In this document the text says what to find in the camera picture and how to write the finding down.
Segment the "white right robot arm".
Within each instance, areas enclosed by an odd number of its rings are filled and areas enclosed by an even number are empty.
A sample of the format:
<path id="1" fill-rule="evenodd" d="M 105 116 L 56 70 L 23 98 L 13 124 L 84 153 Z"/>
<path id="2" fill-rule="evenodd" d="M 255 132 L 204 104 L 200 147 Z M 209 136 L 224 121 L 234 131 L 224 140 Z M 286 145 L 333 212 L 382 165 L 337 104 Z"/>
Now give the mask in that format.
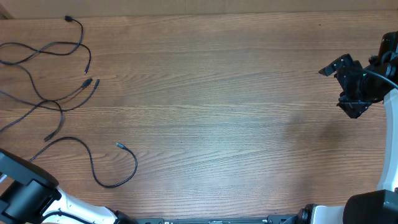
<path id="1" fill-rule="evenodd" d="M 397 224 L 397 33 L 383 35 L 369 66 L 362 67 L 344 54 L 319 72 L 338 80 L 343 91 L 337 105 L 350 118 L 360 117 L 372 104 L 383 103 L 387 129 L 382 174 L 373 192 L 354 195 L 342 206 L 308 204 L 278 223 Z"/>

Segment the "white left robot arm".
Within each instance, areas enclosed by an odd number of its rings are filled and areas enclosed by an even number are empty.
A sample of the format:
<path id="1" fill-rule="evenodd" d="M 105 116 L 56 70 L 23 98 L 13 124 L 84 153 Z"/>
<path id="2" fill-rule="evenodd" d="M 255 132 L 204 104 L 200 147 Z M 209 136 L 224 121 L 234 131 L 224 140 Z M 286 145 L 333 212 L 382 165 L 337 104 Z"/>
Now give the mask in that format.
<path id="1" fill-rule="evenodd" d="M 120 211 L 68 195 L 47 171 L 2 149 L 1 180 L 6 177 L 13 182 L 1 194 L 4 223 L 136 223 Z"/>

